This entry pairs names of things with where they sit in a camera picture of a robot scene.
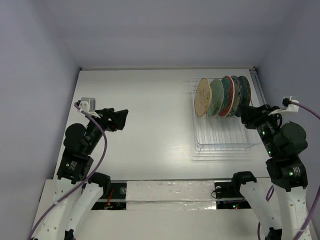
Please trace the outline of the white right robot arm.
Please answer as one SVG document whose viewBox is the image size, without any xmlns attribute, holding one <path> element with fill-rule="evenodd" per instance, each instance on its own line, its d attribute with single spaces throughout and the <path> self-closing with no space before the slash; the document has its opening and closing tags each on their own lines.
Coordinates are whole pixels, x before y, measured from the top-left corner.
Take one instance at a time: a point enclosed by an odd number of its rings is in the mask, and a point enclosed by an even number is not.
<svg viewBox="0 0 320 240">
<path fill-rule="evenodd" d="M 274 214 L 253 173 L 233 174 L 230 190 L 243 196 L 255 213 L 267 240 L 310 240 L 309 223 L 320 195 L 306 207 L 307 170 L 299 154 L 308 147 L 306 131 L 297 123 L 282 123 L 282 113 L 292 112 L 298 102 L 288 100 L 284 108 L 270 105 L 240 105 L 241 122 L 256 130 L 268 153 L 266 168 L 278 199 L 280 218 Z"/>
</svg>

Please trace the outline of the blue floral rim plate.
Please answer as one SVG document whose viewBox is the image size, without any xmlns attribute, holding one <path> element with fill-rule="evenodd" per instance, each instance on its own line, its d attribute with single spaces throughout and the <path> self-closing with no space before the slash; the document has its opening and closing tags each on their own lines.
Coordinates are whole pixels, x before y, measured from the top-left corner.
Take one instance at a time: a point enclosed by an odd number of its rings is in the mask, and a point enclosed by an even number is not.
<svg viewBox="0 0 320 240">
<path fill-rule="evenodd" d="M 234 100 L 233 100 L 232 107 L 230 108 L 230 112 L 227 115 L 227 117 L 229 117 L 229 118 L 235 115 L 235 113 L 238 110 L 239 104 L 241 103 L 241 100 L 242 100 L 242 84 L 241 84 L 241 81 L 235 75 L 232 75 L 231 78 L 232 78 L 233 83 L 234 83 Z"/>
</svg>

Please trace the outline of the beige bird pattern plate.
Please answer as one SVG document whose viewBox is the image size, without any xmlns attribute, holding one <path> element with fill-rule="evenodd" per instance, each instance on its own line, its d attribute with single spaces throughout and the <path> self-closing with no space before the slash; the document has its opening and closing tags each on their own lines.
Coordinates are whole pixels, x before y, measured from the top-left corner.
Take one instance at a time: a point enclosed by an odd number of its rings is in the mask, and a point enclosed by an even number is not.
<svg viewBox="0 0 320 240">
<path fill-rule="evenodd" d="M 198 117 L 203 117 L 212 102 L 212 89 L 207 78 L 202 78 L 197 85 L 194 109 Z"/>
</svg>

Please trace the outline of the dark teal glazed plate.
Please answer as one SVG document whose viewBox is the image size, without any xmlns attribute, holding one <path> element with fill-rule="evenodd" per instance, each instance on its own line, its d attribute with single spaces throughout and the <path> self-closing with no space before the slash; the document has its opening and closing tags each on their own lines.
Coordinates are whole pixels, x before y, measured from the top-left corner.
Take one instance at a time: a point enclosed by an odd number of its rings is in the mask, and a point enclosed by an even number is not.
<svg viewBox="0 0 320 240">
<path fill-rule="evenodd" d="M 249 80 L 243 75 L 239 76 L 238 79 L 242 86 L 240 105 L 248 106 L 251 102 L 251 86 Z"/>
</svg>

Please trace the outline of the red and teal plate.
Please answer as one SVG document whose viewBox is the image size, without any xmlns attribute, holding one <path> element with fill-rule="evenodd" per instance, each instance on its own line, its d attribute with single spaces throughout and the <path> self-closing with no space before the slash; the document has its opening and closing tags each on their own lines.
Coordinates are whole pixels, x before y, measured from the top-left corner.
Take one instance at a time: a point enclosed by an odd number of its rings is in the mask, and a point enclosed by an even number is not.
<svg viewBox="0 0 320 240">
<path fill-rule="evenodd" d="M 218 115 L 220 117 L 226 117 L 234 102 L 235 84 L 230 76 L 224 76 L 221 79 L 221 83 L 223 86 L 223 100 Z"/>
</svg>

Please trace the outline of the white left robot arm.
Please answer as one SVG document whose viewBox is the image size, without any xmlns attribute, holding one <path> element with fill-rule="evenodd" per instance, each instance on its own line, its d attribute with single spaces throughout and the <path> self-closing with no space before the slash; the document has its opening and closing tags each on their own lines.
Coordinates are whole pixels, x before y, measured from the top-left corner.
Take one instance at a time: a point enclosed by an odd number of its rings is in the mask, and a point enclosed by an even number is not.
<svg viewBox="0 0 320 240">
<path fill-rule="evenodd" d="M 106 132 L 123 130 L 129 111 L 90 111 L 83 102 L 74 106 L 89 122 L 87 126 L 74 123 L 66 129 L 53 202 L 34 224 L 30 240 L 75 240 L 94 204 L 112 190 L 110 176 L 97 171 L 104 157 L 92 167 L 91 154 L 100 139 L 108 146 Z"/>
</svg>

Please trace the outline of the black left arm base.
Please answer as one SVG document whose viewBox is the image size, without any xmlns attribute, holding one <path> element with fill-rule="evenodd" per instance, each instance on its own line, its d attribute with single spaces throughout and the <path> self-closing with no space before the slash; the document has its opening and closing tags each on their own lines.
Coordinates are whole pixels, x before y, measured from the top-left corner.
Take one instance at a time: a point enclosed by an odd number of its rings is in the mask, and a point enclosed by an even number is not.
<svg viewBox="0 0 320 240">
<path fill-rule="evenodd" d="M 91 208 L 92 210 L 125 210 L 126 209 L 126 181 L 111 181 L 111 177 L 95 172 L 91 177 L 94 183 L 103 189 L 102 196 Z"/>
</svg>

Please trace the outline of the light green flower plate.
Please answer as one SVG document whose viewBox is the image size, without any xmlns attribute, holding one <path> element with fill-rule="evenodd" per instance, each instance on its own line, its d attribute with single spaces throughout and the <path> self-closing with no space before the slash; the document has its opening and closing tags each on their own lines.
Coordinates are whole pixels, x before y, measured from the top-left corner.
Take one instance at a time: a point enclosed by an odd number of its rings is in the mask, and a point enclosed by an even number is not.
<svg viewBox="0 0 320 240">
<path fill-rule="evenodd" d="M 220 79 L 215 78 L 210 82 L 211 104 L 207 110 L 208 116 L 215 116 L 219 113 L 224 99 L 224 88 Z"/>
</svg>

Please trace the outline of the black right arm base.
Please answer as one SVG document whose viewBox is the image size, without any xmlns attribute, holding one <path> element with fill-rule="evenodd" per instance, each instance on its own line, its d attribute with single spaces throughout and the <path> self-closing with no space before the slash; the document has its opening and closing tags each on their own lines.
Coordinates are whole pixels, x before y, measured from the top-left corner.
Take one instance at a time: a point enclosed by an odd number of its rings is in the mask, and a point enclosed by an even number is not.
<svg viewBox="0 0 320 240">
<path fill-rule="evenodd" d="M 240 193 L 241 186 L 246 185 L 247 182 L 257 182 L 250 171 L 236 172 L 230 181 L 215 182 L 211 197 L 216 200 L 216 208 L 218 210 L 250 209 L 250 204 Z"/>
</svg>

